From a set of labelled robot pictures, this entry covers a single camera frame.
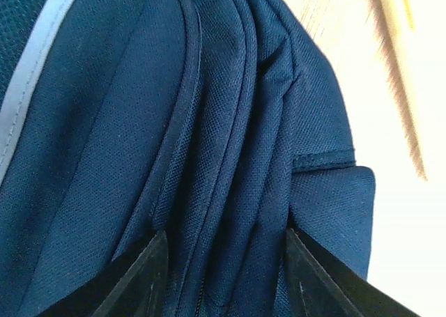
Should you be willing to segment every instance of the reflective stripe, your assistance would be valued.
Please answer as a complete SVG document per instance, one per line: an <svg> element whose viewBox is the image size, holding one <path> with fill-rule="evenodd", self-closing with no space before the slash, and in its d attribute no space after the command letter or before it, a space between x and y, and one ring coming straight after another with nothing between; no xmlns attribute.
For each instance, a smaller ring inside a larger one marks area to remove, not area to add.
<svg viewBox="0 0 446 317"><path fill-rule="evenodd" d="M17 147L45 60L73 1L45 2L11 77L0 109L0 185Z"/></svg>

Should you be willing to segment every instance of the navy blue fabric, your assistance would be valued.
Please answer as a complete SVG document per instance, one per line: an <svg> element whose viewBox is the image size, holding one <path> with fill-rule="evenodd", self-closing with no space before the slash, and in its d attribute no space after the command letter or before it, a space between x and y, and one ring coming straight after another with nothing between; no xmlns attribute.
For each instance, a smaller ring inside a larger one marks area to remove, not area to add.
<svg viewBox="0 0 446 317"><path fill-rule="evenodd" d="M0 188L0 315L167 230L165 316L291 316L284 233L361 277L374 177L282 0L76 0Z"/></svg>

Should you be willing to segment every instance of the fabric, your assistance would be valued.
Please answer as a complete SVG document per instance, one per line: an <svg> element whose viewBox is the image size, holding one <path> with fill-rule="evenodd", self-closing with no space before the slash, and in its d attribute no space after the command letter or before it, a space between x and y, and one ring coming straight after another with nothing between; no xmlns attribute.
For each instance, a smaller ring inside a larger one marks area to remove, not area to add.
<svg viewBox="0 0 446 317"><path fill-rule="evenodd" d="M0 187L0 312L35 316L165 229L165 316L290 316L285 229L365 277L373 196L282 0L76 0Z"/></svg>

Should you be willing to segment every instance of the light gray stripe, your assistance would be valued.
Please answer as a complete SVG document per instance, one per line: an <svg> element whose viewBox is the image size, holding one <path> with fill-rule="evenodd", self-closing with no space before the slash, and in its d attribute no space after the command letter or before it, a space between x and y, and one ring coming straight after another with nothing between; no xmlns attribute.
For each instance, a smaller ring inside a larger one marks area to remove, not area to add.
<svg viewBox="0 0 446 317"><path fill-rule="evenodd" d="M73 1L45 2L11 77L0 109L0 185L17 147L43 65Z"/></svg>

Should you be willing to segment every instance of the bag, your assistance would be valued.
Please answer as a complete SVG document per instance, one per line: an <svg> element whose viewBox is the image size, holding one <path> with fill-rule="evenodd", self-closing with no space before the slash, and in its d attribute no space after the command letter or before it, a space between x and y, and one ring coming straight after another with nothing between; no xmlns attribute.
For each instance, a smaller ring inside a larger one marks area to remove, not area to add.
<svg viewBox="0 0 446 317"><path fill-rule="evenodd" d="M164 316L292 316L287 228L365 278L374 176L282 0L0 0L0 315L166 231Z"/></svg>

